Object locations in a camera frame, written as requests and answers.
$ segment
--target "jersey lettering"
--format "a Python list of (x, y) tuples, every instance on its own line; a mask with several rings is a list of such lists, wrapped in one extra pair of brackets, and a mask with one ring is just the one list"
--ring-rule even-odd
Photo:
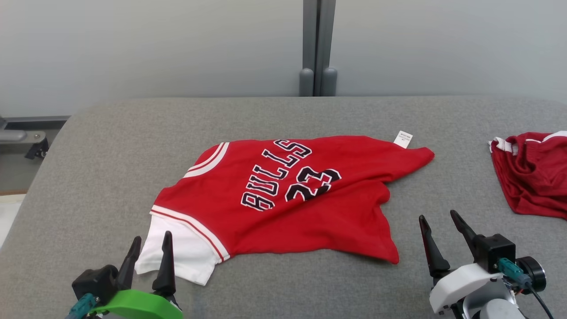
[(277, 174), (274, 174), (274, 173), (271, 173), (269, 171), (262, 169), (262, 167), (260, 167), (259, 165), (254, 165), (254, 168), (252, 169), (252, 171), (254, 173), (266, 175), (266, 176), (271, 177), (273, 179), (284, 179), (284, 178), (286, 178), (287, 174), (289, 173), (289, 171), (278, 167), (279, 175), (277, 175)]
[(306, 158), (309, 154), (311, 154), (310, 148), (297, 142), (290, 142), (288, 140), (276, 140), (274, 141), (274, 144), (281, 147), (282, 149), (293, 151), (293, 154), (298, 156), (299, 158)]
[(274, 154), (272, 154), (267, 149), (264, 149), (264, 151), (262, 152), (262, 156), (267, 157), (267, 158), (274, 160), (276, 162), (282, 163), (285, 167), (293, 167), (299, 161), (299, 158), (297, 158), (293, 155), (288, 155), (287, 161), (286, 161), (284, 158), (275, 156)]
[(254, 208), (255, 210), (260, 212), (274, 208), (274, 202), (260, 195), (252, 194), (250, 192), (244, 192), (244, 194), (242, 194), (241, 204), (243, 204), (244, 206)]
[[(314, 190), (310, 189), (301, 182), (308, 181), (311, 177), (321, 181), (321, 187), (316, 188)], [(315, 198), (316, 196), (320, 196), (331, 189), (331, 183), (341, 179), (341, 175), (338, 171), (334, 169), (326, 169), (321, 173), (314, 171), (309, 166), (306, 166), (299, 171), (297, 174), (296, 180), (299, 182), (297, 184), (292, 184), (287, 189), (285, 194), (286, 202), (289, 202), (292, 199), (297, 197), (297, 194), (300, 194), (303, 198), (303, 201), (310, 200)]]
[(272, 196), (278, 195), (278, 187), (280, 185), (277, 182), (264, 181), (254, 175), (250, 175), (248, 181), (249, 183), (246, 185), (246, 188), (249, 190), (261, 191)]

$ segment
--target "teal cable connector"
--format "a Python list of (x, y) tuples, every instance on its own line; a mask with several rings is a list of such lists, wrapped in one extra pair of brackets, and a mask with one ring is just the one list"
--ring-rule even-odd
[(86, 293), (71, 308), (69, 315), (65, 319), (81, 319), (88, 314), (97, 304), (96, 297), (90, 293)]
[(508, 258), (498, 260), (498, 270), (518, 283), (522, 289), (527, 289), (527, 285), (532, 282), (530, 276), (524, 274), (524, 271)]

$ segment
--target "gray floor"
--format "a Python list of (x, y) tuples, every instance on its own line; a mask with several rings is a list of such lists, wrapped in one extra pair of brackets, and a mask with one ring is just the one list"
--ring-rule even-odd
[[(53, 141), (58, 129), (43, 130), (49, 143)], [(0, 145), (0, 191), (26, 190), (41, 165), (41, 159), (27, 159), (24, 155), (30, 144)]]

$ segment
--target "red jersey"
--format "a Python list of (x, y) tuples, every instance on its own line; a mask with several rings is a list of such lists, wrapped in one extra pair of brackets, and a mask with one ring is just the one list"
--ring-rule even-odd
[(490, 152), (514, 212), (567, 220), (567, 131), (496, 137)]
[(398, 263), (379, 206), (390, 198), (384, 183), (433, 157), (427, 148), (366, 136), (221, 143), (162, 190), (151, 214), (185, 224), (209, 245), (215, 263), (317, 249)]

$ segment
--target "green plastic part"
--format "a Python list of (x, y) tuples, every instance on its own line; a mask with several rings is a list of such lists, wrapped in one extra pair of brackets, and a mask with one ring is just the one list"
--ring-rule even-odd
[(91, 313), (106, 311), (127, 319), (183, 319), (183, 313), (165, 298), (134, 289), (118, 291), (107, 305)]

